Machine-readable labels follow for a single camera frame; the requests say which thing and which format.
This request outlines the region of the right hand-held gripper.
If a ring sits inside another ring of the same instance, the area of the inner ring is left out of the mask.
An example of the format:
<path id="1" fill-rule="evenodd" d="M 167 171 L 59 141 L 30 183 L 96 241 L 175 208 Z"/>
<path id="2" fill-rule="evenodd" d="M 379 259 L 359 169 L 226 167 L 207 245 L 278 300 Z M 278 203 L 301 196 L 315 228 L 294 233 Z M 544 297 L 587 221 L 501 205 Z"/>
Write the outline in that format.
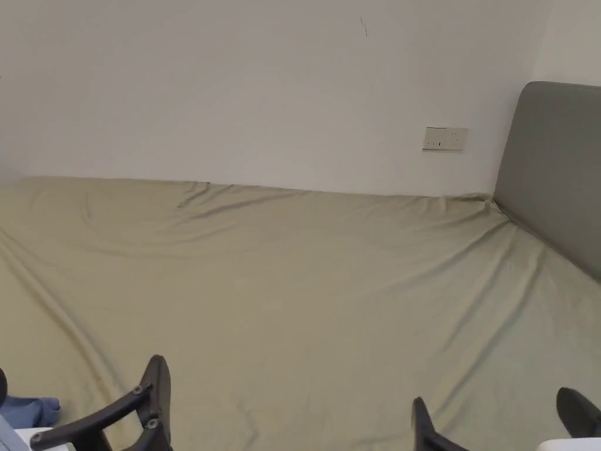
<path id="1" fill-rule="evenodd" d="M 572 438 L 541 443 L 536 451 L 600 451 L 600 409 L 575 389 L 561 387 L 556 394 L 556 410 Z M 422 397 L 412 402 L 413 450 L 467 451 L 435 430 Z"/>

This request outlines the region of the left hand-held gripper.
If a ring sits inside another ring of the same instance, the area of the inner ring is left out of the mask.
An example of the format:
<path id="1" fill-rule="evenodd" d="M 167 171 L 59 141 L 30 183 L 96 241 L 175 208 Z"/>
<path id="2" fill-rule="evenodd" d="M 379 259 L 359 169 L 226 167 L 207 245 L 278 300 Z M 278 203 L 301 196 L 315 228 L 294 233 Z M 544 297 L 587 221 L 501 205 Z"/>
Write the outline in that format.
<path id="1" fill-rule="evenodd" d="M 8 396 L 8 382 L 0 369 L 0 405 Z M 13 430 L 13 450 L 111 450 L 105 429 L 136 413 L 142 433 L 128 450 L 171 450 L 171 377 L 164 356 L 149 360 L 139 384 L 107 407 L 57 428 Z"/>

